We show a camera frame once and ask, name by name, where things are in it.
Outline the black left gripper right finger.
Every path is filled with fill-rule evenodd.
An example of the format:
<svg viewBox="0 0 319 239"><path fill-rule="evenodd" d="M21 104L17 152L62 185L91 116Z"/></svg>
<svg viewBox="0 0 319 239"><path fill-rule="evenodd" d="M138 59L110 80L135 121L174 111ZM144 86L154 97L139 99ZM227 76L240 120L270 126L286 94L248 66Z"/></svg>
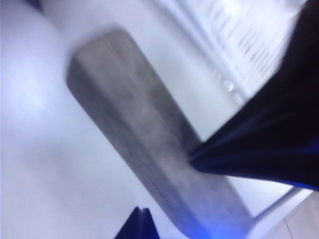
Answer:
<svg viewBox="0 0 319 239"><path fill-rule="evenodd" d="M160 239L151 212L147 208L144 209L144 238Z"/></svg>

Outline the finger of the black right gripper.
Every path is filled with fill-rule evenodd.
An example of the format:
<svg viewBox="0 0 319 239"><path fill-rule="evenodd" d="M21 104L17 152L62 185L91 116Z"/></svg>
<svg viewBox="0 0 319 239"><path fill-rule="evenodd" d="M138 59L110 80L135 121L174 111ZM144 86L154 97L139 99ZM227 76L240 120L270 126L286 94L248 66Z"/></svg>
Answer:
<svg viewBox="0 0 319 239"><path fill-rule="evenodd" d="M285 116L319 113L319 3L303 5L277 72L211 138L196 149L219 146L263 129Z"/></svg>
<svg viewBox="0 0 319 239"><path fill-rule="evenodd" d="M261 130L200 149L190 165L203 173L319 189L319 115L285 116Z"/></svg>

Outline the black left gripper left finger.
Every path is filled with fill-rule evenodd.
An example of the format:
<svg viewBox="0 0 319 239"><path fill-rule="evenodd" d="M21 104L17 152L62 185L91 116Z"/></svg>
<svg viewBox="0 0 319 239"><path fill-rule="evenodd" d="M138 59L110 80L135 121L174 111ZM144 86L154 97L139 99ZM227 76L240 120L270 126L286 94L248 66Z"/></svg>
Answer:
<svg viewBox="0 0 319 239"><path fill-rule="evenodd" d="M141 239L143 214L139 207L131 212L115 239Z"/></svg>

